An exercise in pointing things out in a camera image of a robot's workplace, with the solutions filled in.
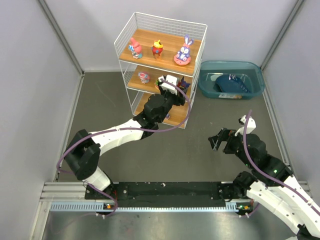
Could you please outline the navy bird toy red hat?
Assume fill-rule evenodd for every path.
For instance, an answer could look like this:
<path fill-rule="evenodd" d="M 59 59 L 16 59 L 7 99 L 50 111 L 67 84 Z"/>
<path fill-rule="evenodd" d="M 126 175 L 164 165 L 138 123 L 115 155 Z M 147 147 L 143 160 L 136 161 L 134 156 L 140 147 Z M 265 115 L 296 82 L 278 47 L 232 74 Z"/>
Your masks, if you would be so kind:
<path fill-rule="evenodd" d="M 190 83 L 185 81 L 185 77 L 183 76 L 178 83 L 178 87 L 186 94 L 188 92 L 188 88 L 190 87 Z"/>

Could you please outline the pink toy with goggles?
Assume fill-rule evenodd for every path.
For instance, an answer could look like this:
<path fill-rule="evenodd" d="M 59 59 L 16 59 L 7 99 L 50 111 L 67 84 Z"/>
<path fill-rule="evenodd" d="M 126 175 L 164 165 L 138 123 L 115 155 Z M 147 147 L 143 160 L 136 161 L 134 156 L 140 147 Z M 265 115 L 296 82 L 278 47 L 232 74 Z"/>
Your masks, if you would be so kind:
<path fill-rule="evenodd" d="M 147 72 L 138 72 L 138 77 L 143 84 L 147 84 L 150 81 L 150 75 Z"/>

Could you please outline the purple bunny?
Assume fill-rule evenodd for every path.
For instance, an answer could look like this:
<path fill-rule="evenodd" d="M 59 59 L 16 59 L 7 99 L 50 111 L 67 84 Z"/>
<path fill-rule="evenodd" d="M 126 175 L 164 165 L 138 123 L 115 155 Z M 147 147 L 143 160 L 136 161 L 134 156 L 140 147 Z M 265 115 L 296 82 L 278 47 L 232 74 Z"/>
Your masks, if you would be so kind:
<path fill-rule="evenodd" d="M 191 62 L 190 46 L 194 43 L 188 35 L 184 36 L 184 43 L 177 54 L 174 56 L 174 62 L 179 66 L 186 66 Z"/>

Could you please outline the yellow bear ice cream cone toy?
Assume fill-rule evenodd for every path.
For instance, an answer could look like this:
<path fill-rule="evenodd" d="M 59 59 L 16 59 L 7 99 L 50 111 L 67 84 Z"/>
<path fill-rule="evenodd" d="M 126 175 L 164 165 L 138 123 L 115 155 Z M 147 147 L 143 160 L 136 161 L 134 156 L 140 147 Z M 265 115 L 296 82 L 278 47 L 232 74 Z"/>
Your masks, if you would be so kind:
<path fill-rule="evenodd" d="M 164 45 L 161 43 L 161 40 L 154 41 L 151 51 L 155 59 L 158 59 L 161 57 L 162 51 L 163 51 Z"/>

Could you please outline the pink rabbit toy blue bow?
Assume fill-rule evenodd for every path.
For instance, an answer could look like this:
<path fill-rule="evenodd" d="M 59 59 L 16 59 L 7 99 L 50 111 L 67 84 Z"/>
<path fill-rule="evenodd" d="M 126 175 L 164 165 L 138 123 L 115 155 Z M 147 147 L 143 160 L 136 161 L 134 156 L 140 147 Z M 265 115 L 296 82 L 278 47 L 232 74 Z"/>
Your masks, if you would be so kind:
<path fill-rule="evenodd" d="M 130 38 L 130 45 L 128 46 L 128 49 L 134 59 L 141 59 L 143 57 L 142 46 L 133 37 Z"/>

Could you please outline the pink bear donut toy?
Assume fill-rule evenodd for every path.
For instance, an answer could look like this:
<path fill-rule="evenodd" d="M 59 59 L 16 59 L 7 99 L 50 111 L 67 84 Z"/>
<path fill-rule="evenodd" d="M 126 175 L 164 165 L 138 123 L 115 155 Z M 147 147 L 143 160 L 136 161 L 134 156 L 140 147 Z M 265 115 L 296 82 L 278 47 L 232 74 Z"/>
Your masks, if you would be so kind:
<path fill-rule="evenodd" d="M 155 86 L 155 88 L 156 88 L 157 90 L 159 90 L 159 85 L 160 85 L 162 82 L 163 82 L 163 77 L 162 77 L 162 76 L 159 77 L 159 78 L 155 81 L 154 86 Z"/>

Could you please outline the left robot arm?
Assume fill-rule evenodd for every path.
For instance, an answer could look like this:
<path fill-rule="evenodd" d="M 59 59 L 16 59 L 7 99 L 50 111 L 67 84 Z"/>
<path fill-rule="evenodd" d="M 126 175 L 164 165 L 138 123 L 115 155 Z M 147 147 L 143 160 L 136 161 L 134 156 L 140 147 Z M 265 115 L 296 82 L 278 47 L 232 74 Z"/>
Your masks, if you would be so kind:
<path fill-rule="evenodd" d="M 152 94 L 142 112 L 127 122 L 97 132 L 80 130 L 60 157 L 79 181 L 87 183 L 102 194 L 112 192 L 112 180 L 98 166 L 100 156 L 125 143 L 138 141 L 159 133 L 159 124 L 164 121 L 173 106 L 189 104 L 186 93 L 178 86 L 174 91 L 168 82 L 159 85 L 160 93 Z"/>

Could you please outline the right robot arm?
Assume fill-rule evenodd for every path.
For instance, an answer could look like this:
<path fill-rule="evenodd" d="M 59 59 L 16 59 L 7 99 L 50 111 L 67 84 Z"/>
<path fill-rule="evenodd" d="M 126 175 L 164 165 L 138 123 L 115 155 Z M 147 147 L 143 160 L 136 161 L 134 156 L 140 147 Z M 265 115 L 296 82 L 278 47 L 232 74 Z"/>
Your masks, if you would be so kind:
<path fill-rule="evenodd" d="M 296 235 L 297 240 L 320 238 L 320 208 L 301 187 L 290 168 L 266 150 L 266 144 L 256 135 L 236 134 L 222 128 L 208 138 L 213 151 L 222 142 L 225 154 L 239 158 L 248 168 L 233 180 L 234 190 L 248 197 L 275 215 Z"/>

